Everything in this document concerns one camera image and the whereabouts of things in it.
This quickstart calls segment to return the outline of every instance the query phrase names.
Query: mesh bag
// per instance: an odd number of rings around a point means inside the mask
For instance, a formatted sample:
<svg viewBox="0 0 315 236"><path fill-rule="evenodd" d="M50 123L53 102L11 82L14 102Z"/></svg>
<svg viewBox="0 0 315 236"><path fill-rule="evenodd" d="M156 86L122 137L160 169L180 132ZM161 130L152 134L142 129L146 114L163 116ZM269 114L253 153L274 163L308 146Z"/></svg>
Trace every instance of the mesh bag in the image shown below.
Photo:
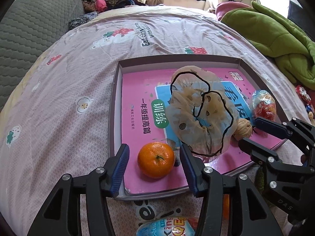
<svg viewBox="0 0 315 236"><path fill-rule="evenodd" d="M219 78L196 66L172 75L166 117L176 136L193 154L217 156L226 151L238 124L238 112Z"/></svg>

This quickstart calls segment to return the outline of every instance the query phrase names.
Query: grey quilted blanket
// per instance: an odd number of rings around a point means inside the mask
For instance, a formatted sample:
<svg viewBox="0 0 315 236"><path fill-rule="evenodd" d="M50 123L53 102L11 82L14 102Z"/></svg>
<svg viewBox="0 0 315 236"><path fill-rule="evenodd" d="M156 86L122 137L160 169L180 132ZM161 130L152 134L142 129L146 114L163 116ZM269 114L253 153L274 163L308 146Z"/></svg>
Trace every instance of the grey quilted blanket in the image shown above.
<svg viewBox="0 0 315 236"><path fill-rule="evenodd" d="M0 111L36 59L82 14L81 0L15 0L0 22Z"/></svg>

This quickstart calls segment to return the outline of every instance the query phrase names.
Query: blue gripper pad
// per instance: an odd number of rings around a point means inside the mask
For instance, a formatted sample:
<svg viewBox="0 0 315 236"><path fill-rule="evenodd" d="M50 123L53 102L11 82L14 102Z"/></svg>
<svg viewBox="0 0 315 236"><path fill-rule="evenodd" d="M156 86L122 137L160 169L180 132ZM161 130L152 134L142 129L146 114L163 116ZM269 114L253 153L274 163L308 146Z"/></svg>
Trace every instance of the blue gripper pad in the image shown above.
<svg viewBox="0 0 315 236"><path fill-rule="evenodd" d="M117 154L106 161L104 168L107 175L106 179L101 183L101 188L109 195L107 197L113 197L118 193L129 161L129 154L129 146L122 144Z"/></svg>
<svg viewBox="0 0 315 236"><path fill-rule="evenodd" d="M192 155L186 144L181 145L179 152L188 187L194 196L198 197L201 192L207 190L207 185L202 178L202 170L205 166L200 158Z"/></svg>

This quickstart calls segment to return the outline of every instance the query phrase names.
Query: pink box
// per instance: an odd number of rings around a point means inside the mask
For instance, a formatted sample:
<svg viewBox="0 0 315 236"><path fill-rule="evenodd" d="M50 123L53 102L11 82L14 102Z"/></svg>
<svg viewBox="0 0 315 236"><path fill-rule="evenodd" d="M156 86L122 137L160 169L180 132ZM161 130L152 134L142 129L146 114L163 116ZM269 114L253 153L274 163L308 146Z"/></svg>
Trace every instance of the pink box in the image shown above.
<svg viewBox="0 0 315 236"><path fill-rule="evenodd" d="M110 155L115 155L121 143L130 147L130 159L126 168L122 187L117 199L149 199L167 197L188 190L182 166L162 179L151 179L143 175L137 165L137 155L141 147L150 142L166 143L165 130L154 125L151 102L157 99L155 87L170 84L172 74L185 65L196 65L212 71L219 78L236 84L242 94L251 98L256 89L270 90L250 67L240 59L212 55L163 55L140 57L120 61L114 78L110 106L109 143ZM148 120L143 125L141 106L146 104ZM283 110L277 105L278 122L286 121ZM144 127L150 126L150 133ZM253 134L253 141L267 148L275 149L282 140L268 135L266 138ZM229 149L207 166L221 174L237 174L251 165L250 157L240 151L236 141Z"/></svg>

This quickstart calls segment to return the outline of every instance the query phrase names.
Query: pink book cover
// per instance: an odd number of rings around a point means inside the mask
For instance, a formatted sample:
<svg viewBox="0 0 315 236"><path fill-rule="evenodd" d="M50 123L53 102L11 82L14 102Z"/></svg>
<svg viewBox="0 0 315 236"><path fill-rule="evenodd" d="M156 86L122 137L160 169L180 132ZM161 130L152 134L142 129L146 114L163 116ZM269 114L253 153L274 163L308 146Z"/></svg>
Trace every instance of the pink book cover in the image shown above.
<svg viewBox="0 0 315 236"><path fill-rule="evenodd" d="M215 73L225 87L226 96L235 104L241 118L252 121L251 112L246 103L251 103L254 87L238 69L204 68ZM152 179L141 173L137 156L143 145L150 142L166 143L173 140L176 147L180 141L164 119L163 106L170 99L170 80L176 69L152 70L124 74L122 78L122 143L130 148L130 159L124 175L124 184L129 194L145 194L172 190L187 186L182 166L161 179ZM262 137L253 133L253 141L273 148L281 140L268 135ZM221 174L232 171L248 162L249 155L243 153L237 144L231 144L226 152L213 162L207 163Z"/></svg>

